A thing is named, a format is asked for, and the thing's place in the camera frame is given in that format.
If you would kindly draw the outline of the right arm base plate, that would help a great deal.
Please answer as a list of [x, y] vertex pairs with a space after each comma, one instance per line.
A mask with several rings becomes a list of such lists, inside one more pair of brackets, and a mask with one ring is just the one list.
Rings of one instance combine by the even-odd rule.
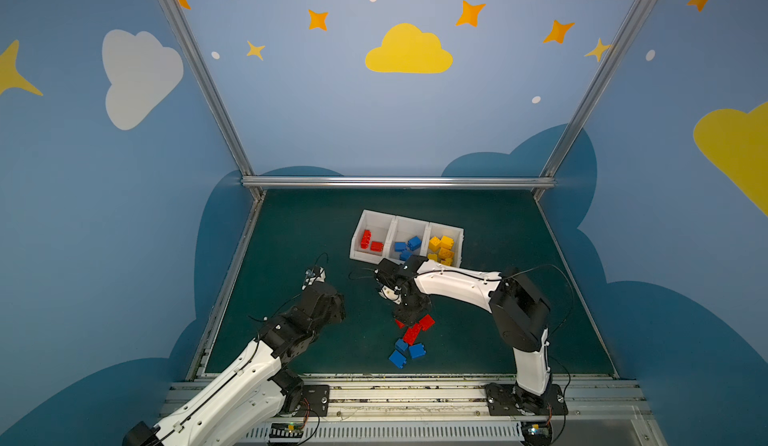
[[565, 395], [559, 385], [549, 383], [542, 395], [517, 384], [489, 383], [484, 386], [491, 416], [567, 416]]

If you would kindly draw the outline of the yellow lego brick studs up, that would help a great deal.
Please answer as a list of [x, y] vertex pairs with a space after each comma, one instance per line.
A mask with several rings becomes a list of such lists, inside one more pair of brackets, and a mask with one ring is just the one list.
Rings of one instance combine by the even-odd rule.
[[452, 259], [454, 257], [454, 252], [448, 248], [440, 248], [437, 252], [437, 256], [440, 260]]

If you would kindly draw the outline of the red long lego brick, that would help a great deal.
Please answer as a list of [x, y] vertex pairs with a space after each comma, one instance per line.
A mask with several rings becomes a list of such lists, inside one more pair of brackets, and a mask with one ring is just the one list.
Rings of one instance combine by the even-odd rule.
[[408, 346], [413, 346], [415, 344], [416, 340], [418, 339], [418, 336], [419, 336], [420, 332], [421, 332], [421, 326], [419, 324], [415, 324], [414, 326], [409, 327], [406, 330], [402, 340]]

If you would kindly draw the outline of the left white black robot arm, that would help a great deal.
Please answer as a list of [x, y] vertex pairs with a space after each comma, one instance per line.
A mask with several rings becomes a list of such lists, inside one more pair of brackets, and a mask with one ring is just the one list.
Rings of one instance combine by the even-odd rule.
[[144, 422], [124, 445], [234, 445], [255, 425], [300, 409], [303, 380], [288, 364], [320, 331], [345, 319], [343, 295], [323, 282], [266, 321], [256, 338], [200, 393], [156, 425]]

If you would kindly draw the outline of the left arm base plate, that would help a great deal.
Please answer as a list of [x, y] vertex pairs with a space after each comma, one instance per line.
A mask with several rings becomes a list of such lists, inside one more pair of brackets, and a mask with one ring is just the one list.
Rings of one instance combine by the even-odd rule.
[[286, 397], [281, 410], [282, 415], [304, 417], [314, 415], [326, 417], [330, 402], [330, 386], [327, 384], [303, 385], [301, 389], [295, 389]]

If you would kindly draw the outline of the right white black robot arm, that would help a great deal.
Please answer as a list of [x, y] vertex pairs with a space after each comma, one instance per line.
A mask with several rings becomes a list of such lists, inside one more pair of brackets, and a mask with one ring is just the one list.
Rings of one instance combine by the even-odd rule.
[[394, 304], [393, 316], [407, 327], [430, 313], [431, 298], [442, 296], [491, 314], [514, 353], [517, 388], [541, 398], [550, 389], [548, 361], [551, 306], [525, 271], [504, 276], [447, 266], [414, 255], [397, 264], [382, 260], [375, 270], [379, 295]]

